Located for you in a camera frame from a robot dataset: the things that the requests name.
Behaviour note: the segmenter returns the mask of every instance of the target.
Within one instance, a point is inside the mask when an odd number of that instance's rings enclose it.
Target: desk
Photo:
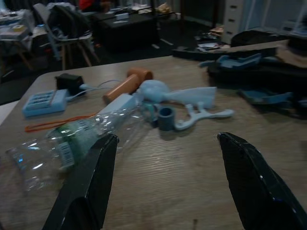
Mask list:
[[[87,84],[97,85],[109,79],[123,80],[127,70],[135,66],[151,69],[155,79],[164,81],[172,90],[209,85],[207,74],[197,67],[197,62],[173,57],[64,72],[82,75]],[[95,91],[69,104],[63,113],[25,119],[22,106],[29,96],[54,89],[54,76],[61,73],[63,71],[39,77],[0,127],[0,182],[3,185],[15,182],[13,166],[10,166],[4,151],[46,134],[44,131],[26,134],[26,125],[92,114],[104,106],[101,100],[103,93]],[[232,90],[218,89],[216,106],[218,110],[234,109],[236,114],[229,119],[204,119],[193,128],[176,134],[152,129],[134,150],[117,156],[104,229],[189,230],[192,229],[193,219],[198,219],[197,229],[243,229],[228,189],[216,138],[223,131],[243,137],[255,145],[307,209],[306,123],[276,113],[260,114]],[[176,110],[177,119],[186,115],[182,106],[177,106]],[[5,214],[5,207],[0,207],[3,224],[12,221],[14,224],[9,226],[14,226],[14,229],[21,229],[24,225],[24,229],[39,230],[49,214],[57,190],[45,189],[20,200],[11,189],[4,195],[4,202],[8,203],[13,198],[16,207],[15,216],[11,219]],[[26,212],[22,211],[22,202],[26,202]]]

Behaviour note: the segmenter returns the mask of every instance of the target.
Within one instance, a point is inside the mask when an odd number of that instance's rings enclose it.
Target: table surface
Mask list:
[[[29,88],[0,126],[0,220],[6,229],[39,230],[55,201],[54,187],[28,194],[17,192],[18,172],[5,150],[46,132],[26,134],[24,127],[47,121],[89,115],[105,105],[103,91],[89,92],[63,113],[25,119],[22,107],[30,95],[55,89],[54,77],[66,72],[82,75],[89,85],[123,80],[130,67],[154,72],[154,78],[172,90],[209,86],[205,69],[197,62],[160,57],[118,64],[48,73]],[[277,113],[260,113],[235,91],[218,89],[215,111],[235,110],[228,119],[204,119],[180,133],[150,130],[132,150],[116,157],[114,180],[104,229],[243,229],[228,189],[219,132],[231,132],[255,145],[267,163],[285,180],[307,210],[306,123]],[[185,117],[176,105],[177,119]]]

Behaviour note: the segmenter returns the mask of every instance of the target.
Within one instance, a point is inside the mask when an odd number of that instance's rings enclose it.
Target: plastic bottle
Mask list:
[[[138,110],[121,110],[66,123],[42,139],[34,139],[7,151],[24,178],[26,190],[53,184],[59,173],[66,173],[80,163],[103,135],[119,137],[118,150],[136,139],[144,126]]]

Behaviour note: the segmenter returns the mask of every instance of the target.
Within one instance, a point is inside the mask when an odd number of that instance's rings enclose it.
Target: bottle label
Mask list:
[[[92,127],[91,120],[69,122],[56,130],[64,140],[59,145],[63,167],[79,163],[99,139],[94,127]]]

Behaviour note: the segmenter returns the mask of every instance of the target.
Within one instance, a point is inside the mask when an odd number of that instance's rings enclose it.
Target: dark carpet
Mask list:
[[[177,46],[196,47],[197,43],[194,40],[194,36],[199,30],[206,31],[208,27],[198,23],[186,22],[184,34],[181,34],[178,21],[161,22],[160,37],[174,44],[173,46],[160,41],[160,43],[156,44],[160,47],[159,49],[147,46],[129,52],[109,53],[102,46],[97,47],[98,43],[96,42],[95,51],[101,62],[95,61],[91,55],[89,55],[89,58],[93,65],[104,65],[169,56],[172,54],[172,49]],[[35,58],[31,59],[30,62],[35,70],[29,70],[18,56],[8,58],[6,66],[9,74],[4,75],[1,79],[0,105],[22,98],[24,93],[40,75],[62,70],[61,61],[56,61],[53,58],[51,49],[47,46],[44,48],[40,47],[45,43],[48,43],[47,36],[45,35],[36,37],[33,41],[32,52]],[[70,66],[67,62],[67,69],[88,67],[78,49],[73,49],[72,52],[73,65]]]

